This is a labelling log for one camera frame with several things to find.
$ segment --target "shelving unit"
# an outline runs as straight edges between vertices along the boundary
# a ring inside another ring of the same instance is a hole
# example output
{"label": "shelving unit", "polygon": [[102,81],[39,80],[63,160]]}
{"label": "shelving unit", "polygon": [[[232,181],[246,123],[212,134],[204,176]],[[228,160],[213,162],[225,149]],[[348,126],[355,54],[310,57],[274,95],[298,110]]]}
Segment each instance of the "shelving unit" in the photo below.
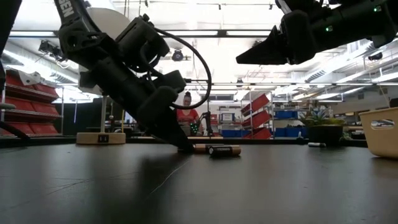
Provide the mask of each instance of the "shelving unit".
{"label": "shelving unit", "polygon": [[[52,124],[56,119],[63,119],[63,110],[59,114],[51,104],[58,98],[54,87],[43,84],[24,85],[19,72],[7,70],[6,89],[1,94],[1,99],[3,103],[15,105],[16,109],[1,111],[1,120],[28,136],[61,136],[62,131],[58,133]],[[0,130],[0,136],[12,134]]]}
{"label": "shelving unit", "polygon": [[252,100],[251,92],[249,92],[249,100],[250,103],[245,107],[243,107],[241,110],[242,117],[246,118],[242,122],[242,129],[250,131],[250,133],[245,135],[244,138],[250,138],[250,139],[271,138],[272,134],[269,131],[269,128],[266,127],[265,123],[272,120],[272,116],[269,114],[269,110],[266,109],[267,105],[271,103],[271,113],[273,113],[272,99],[270,101],[265,94],[262,94],[257,99]]}

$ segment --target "black cable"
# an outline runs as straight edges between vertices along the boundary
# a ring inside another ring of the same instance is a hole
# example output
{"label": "black cable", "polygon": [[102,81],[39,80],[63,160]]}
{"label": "black cable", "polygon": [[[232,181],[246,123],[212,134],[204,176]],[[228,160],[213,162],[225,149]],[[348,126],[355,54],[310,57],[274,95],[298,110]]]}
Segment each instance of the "black cable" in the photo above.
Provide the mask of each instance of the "black cable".
{"label": "black cable", "polygon": [[[175,103],[172,103],[172,107],[176,108],[176,109],[180,109],[180,110],[191,110],[191,109],[195,109],[199,106],[201,106],[202,104],[204,104],[206,102],[206,100],[209,98],[210,96],[210,91],[211,91],[211,72],[209,69],[209,66],[207,65],[205,59],[203,59],[203,57],[200,55],[200,53],[194,48],[192,47],[188,42],[186,42],[185,40],[170,34],[164,30],[160,30],[158,28],[154,28],[158,33],[163,34],[167,37],[170,37],[178,42],[180,42],[181,44],[185,45],[186,47],[188,47],[200,60],[200,62],[203,64],[205,70],[206,70],[206,74],[207,74],[207,90],[206,90],[206,94],[205,97],[203,97],[198,103],[195,103],[194,105],[191,106],[182,106],[182,105],[176,105]],[[161,74],[160,72],[158,72],[157,70],[155,70],[152,66],[149,65],[148,60],[146,59],[145,56],[145,50],[146,47],[143,46],[140,50],[140,56],[141,56],[141,60],[142,62],[147,66],[147,69],[152,73],[152,75],[156,74],[156,75],[160,75],[162,76],[163,74]]]}

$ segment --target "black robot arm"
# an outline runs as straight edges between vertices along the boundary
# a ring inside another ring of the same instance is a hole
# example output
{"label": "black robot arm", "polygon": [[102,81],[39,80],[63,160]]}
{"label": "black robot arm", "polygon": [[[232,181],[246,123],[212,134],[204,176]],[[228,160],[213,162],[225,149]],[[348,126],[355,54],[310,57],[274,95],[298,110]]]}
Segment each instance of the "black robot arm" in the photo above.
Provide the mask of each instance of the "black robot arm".
{"label": "black robot arm", "polygon": [[393,41],[398,32],[396,0],[334,0],[335,9],[314,0],[276,0],[284,16],[279,29],[236,58],[256,65],[300,64],[316,53],[356,40],[375,47]]}
{"label": "black robot arm", "polygon": [[149,18],[146,15],[135,18],[113,40],[90,19],[83,1],[55,0],[55,4],[62,21],[58,36],[65,57],[88,69],[81,74],[80,86],[98,85],[145,132],[192,151],[192,143],[170,109],[186,85],[179,71],[153,74],[158,76],[153,81],[150,73],[139,78],[132,72],[150,70],[148,66],[155,66],[169,52]]}

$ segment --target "table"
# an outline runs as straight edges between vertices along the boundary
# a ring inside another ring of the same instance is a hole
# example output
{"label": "table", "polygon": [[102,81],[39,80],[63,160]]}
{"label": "table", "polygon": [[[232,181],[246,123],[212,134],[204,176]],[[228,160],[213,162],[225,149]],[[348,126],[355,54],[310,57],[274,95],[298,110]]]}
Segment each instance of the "table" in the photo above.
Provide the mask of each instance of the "table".
{"label": "table", "polygon": [[173,146],[0,150],[0,223],[397,223],[398,162],[365,148]]}

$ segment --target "woman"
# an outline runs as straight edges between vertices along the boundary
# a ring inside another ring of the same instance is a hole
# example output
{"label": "woman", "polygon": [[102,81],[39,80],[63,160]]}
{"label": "woman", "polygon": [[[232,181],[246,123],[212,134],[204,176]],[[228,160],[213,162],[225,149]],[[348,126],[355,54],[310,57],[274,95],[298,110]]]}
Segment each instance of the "woman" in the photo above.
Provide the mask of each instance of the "woman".
{"label": "woman", "polygon": [[[184,106],[190,106],[192,101],[191,93],[186,92],[183,100]],[[180,125],[188,126],[192,123],[196,123],[199,120],[198,112],[195,109],[192,110],[177,110],[177,121]],[[199,126],[199,132],[202,133],[203,128]]]}

